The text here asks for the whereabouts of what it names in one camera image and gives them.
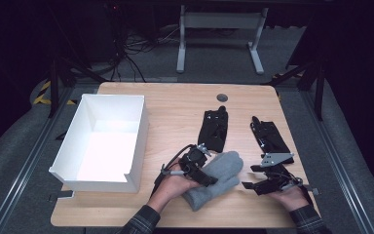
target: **metal stand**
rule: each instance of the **metal stand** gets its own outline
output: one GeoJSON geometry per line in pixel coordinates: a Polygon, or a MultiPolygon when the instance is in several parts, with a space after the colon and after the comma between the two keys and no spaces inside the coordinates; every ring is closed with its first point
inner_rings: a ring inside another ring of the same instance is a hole
{"type": "Polygon", "coordinates": [[[185,6],[181,6],[180,12],[180,46],[178,49],[178,60],[176,71],[184,72],[184,63],[186,56],[185,29],[192,28],[240,28],[254,29],[256,34],[252,42],[248,42],[248,49],[253,59],[256,73],[264,73],[260,57],[257,54],[257,45],[266,20],[268,8],[264,8],[261,13],[196,13],[186,12],[185,6]]]}

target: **dark background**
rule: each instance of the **dark background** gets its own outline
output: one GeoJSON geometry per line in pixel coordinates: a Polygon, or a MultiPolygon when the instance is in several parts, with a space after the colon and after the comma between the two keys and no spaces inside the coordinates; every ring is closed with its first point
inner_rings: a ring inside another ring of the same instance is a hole
{"type": "MultiPolygon", "coordinates": [[[[0,1],[0,136],[30,109],[30,94],[62,56],[85,67],[114,55],[104,3],[0,1]]],[[[289,64],[325,58],[325,77],[374,175],[374,3],[351,1],[329,10],[272,7],[266,26],[305,26],[289,64]]],[[[176,6],[123,6],[130,27],[154,40],[177,23],[176,6]]]]}

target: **black cable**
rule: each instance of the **black cable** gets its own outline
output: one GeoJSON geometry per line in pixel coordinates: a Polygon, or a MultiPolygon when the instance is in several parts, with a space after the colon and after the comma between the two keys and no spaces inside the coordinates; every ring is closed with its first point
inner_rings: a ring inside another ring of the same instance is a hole
{"type": "Polygon", "coordinates": [[[50,11],[51,16],[53,17],[54,21],[56,22],[56,25],[57,25],[59,31],[61,32],[61,34],[62,34],[63,37],[65,38],[66,42],[68,43],[68,45],[69,45],[69,47],[70,47],[72,53],[73,53],[74,56],[76,57],[76,59],[77,59],[79,62],[81,62],[82,64],[85,64],[84,62],[81,61],[81,58],[78,56],[78,53],[75,51],[74,47],[72,46],[71,41],[68,39],[68,36],[66,35],[65,31],[62,29],[62,27],[61,27],[59,21],[58,21],[57,18],[56,18],[56,15],[55,15],[53,9],[51,8],[51,6],[50,6],[48,3],[46,4],[46,6],[47,6],[48,10],[50,11]]]}
{"type": "Polygon", "coordinates": [[[126,58],[130,61],[130,64],[134,64],[136,69],[138,70],[139,75],[141,76],[141,79],[144,81],[144,83],[147,83],[144,79],[144,76],[142,75],[141,71],[139,70],[139,67],[136,65],[136,63],[128,56],[126,55],[126,58]]]}
{"type": "Polygon", "coordinates": [[[121,82],[121,74],[120,72],[118,72],[118,68],[117,68],[117,76],[118,76],[118,80],[121,82]]]}
{"type": "Polygon", "coordinates": [[[283,175],[283,174],[280,174],[280,173],[266,173],[266,176],[285,177],[285,178],[287,178],[287,179],[293,180],[293,177],[291,177],[291,176],[287,176],[287,175],[283,175]]]}
{"type": "Polygon", "coordinates": [[[132,73],[134,74],[133,76],[134,76],[134,82],[135,82],[135,70],[134,70],[134,68],[132,67],[132,63],[131,63],[128,59],[126,59],[126,61],[129,63],[129,65],[130,65],[130,67],[131,67],[132,73]]]}
{"type": "MultiPolygon", "coordinates": [[[[103,75],[103,74],[106,74],[108,73],[109,71],[113,70],[116,66],[118,65],[118,63],[116,61],[114,61],[114,64],[112,64],[111,66],[108,66],[108,67],[105,67],[105,68],[102,68],[100,70],[96,70],[96,71],[93,71],[93,73],[97,74],[97,75],[103,75]]],[[[74,72],[72,71],[72,73],[74,74],[75,77],[77,78],[84,78],[84,77],[88,77],[87,75],[81,73],[81,72],[74,72]]]]}
{"type": "Polygon", "coordinates": [[[139,40],[138,39],[137,40],[133,37],[136,37],[136,36],[139,36],[139,35],[131,34],[131,35],[129,35],[129,38],[131,38],[131,41],[127,42],[125,48],[128,51],[135,52],[135,53],[129,53],[129,55],[136,55],[140,52],[148,53],[148,52],[154,50],[155,48],[157,48],[158,46],[164,45],[164,44],[168,43],[169,41],[174,40],[173,37],[176,35],[174,32],[177,32],[178,30],[179,30],[179,27],[177,27],[175,30],[173,30],[168,35],[164,36],[163,38],[156,39],[155,42],[151,42],[150,40],[147,40],[147,39],[144,39],[144,40],[142,40],[142,39],[139,40]],[[133,48],[131,48],[133,46],[140,46],[141,48],[140,49],[133,49],[133,48]]]}
{"type": "Polygon", "coordinates": [[[114,74],[115,74],[115,66],[114,66],[114,69],[112,70],[112,74],[111,74],[111,77],[110,77],[110,81],[112,81],[112,78],[114,78],[114,74]]]}
{"type": "MultiPolygon", "coordinates": [[[[187,146],[185,146],[184,148],[182,148],[180,151],[178,151],[177,154],[174,155],[174,157],[172,157],[171,160],[169,160],[168,164],[163,168],[163,170],[167,171],[171,164],[175,161],[175,159],[180,156],[180,154],[182,152],[184,152],[184,150],[186,150],[187,148],[191,148],[193,147],[194,144],[189,144],[187,146]]],[[[153,196],[153,194],[156,192],[157,188],[160,186],[160,183],[163,181],[163,178],[165,177],[166,175],[164,175],[162,172],[160,172],[160,174],[157,176],[156,180],[154,180],[154,188],[153,188],[153,191],[151,192],[151,196],[153,196]]]]}

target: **left hand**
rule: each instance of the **left hand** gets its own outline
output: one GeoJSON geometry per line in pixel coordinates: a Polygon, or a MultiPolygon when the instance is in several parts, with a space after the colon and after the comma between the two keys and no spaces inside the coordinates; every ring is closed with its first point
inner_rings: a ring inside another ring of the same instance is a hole
{"type": "MultiPolygon", "coordinates": [[[[180,171],[179,158],[172,163],[172,170],[180,171]]],[[[187,179],[184,175],[166,175],[157,190],[151,196],[147,205],[160,213],[166,204],[173,198],[180,196],[187,190],[200,186],[194,180],[187,179]]]]}

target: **sleeve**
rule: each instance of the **sleeve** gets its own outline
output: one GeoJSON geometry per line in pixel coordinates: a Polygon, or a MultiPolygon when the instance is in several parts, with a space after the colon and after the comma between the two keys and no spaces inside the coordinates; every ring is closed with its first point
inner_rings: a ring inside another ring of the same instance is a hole
{"type": "Polygon", "coordinates": [[[149,234],[153,233],[157,223],[160,221],[160,214],[147,205],[142,208],[118,231],[120,234],[149,234]]]}
{"type": "Polygon", "coordinates": [[[290,216],[296,224],[298,234],[332,233],[312,205],[290,212],[290,216]]]}

